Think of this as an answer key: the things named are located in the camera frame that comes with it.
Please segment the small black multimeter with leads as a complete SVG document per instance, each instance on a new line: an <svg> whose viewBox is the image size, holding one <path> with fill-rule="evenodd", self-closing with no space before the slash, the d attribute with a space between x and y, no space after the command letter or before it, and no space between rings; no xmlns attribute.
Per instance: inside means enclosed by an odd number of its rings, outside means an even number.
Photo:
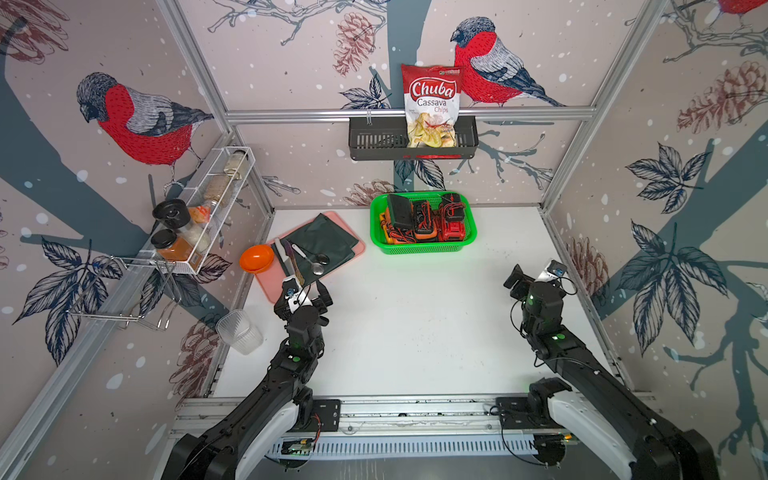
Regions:
<svg viewBox="0 0 768 480"><path fill-rule="evenodd" d="M441 196L440 212L450 221L460 221L465 215L465 205L459 194L448 192Z"/></svg>

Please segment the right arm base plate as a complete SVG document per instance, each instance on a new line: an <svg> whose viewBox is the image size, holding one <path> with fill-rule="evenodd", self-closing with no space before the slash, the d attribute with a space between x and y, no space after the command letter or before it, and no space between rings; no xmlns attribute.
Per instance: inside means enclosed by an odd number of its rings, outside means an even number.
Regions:
<svg viewBox="0 0 768 480"><path fill-rule="evenodd" d="M530 401L527 396L502 396L495 406L504 430L566 431L550 414L543 401Z"/></svg>

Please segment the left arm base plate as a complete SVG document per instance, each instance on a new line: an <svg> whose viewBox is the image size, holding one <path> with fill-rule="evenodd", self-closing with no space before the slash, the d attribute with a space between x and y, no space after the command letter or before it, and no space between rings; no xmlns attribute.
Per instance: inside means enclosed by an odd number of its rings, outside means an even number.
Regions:
<svg viewBox="0 0 768 480"><path fill-rule="evenodd" d="M291 432L337 432L341 417L339 399L313 399L299 405Z"/></svg>

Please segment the red multimeter with leads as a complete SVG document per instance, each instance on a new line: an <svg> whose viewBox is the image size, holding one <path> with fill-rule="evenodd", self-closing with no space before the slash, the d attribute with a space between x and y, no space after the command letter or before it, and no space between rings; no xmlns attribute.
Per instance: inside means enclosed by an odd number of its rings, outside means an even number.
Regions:
<svg viewBox="0 0 768 480"><path fill-rule="evenodd" d="M461 242L466 238L465 212L463 210L441 210L438 222L440 242Z"/></svg>

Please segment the small orange-black multimeter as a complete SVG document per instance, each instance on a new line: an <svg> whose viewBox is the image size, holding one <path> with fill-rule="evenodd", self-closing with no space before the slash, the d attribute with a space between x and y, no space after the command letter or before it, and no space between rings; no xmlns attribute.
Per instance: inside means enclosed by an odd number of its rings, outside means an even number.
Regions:
<svg viewBox="0 0 768 480"><path fill-rule="evenodd" d="M389 224L384 224L382 231L388 245L405 245L417 242L411 230L403 230Z"/></svg>

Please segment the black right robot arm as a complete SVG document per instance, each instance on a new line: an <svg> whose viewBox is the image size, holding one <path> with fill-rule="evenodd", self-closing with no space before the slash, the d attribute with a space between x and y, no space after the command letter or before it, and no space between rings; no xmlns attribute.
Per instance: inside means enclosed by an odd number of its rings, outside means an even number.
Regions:
<svg viewBox="0 0 768 480"><path fill-rule="evenodd" d="M716 479L710 443L652 410L563 323L565 266L538 278L514 267L504 287L522 313L519 333L553 377L531 385L530 410L574 434L621 479Z"/></svg>

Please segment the large orange multimeter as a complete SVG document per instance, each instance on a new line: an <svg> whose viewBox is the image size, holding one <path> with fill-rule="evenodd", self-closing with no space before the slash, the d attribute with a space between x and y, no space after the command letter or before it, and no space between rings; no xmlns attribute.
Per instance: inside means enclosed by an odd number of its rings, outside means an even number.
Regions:
<svg viewBox="0 0 768 480"><path fill-rule="evenodd" d="M439 233L436 228L432 228L430 231L415 230L414 237L418 243L431 243L439 240Z"/></svg>

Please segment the black rectangular case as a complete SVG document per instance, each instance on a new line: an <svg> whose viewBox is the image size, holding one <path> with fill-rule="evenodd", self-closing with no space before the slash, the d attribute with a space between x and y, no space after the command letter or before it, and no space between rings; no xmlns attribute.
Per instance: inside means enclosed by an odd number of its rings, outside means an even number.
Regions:
<svg viewBox="0 0 768 480"><path fill-rule="evenodd" d="M415 230L430 231L436 228L432 208L427 200L415 200L411 202L413 210L413 232Z"/></svg>

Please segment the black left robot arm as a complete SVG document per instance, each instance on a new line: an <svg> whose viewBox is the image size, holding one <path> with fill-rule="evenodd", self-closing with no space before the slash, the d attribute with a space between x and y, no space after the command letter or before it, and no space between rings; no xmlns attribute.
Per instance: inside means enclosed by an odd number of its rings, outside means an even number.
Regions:
<svg viewBox="0 0 768 480"><path fill-rule="evenodd" d="M229 414L199 436L174 445L163 479L240 479L247 476L284 433L311 422L313 393L308 383L325 351L322 329L333 300L325 285L301 287L283 280L274 313L287 338L254 390Z"/></svg>

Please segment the dark green multimeter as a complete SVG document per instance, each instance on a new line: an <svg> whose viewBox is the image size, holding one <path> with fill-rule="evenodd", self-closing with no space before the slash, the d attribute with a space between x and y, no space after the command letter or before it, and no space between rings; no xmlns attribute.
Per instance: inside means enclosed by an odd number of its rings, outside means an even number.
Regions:
<svg viewBox="0 0 768 480"><path fill-rule="evenodd" d="M389 224L413 232L413 210L410 200L401 195L389 194L386 198L386 203L382 226Z"/></svg>

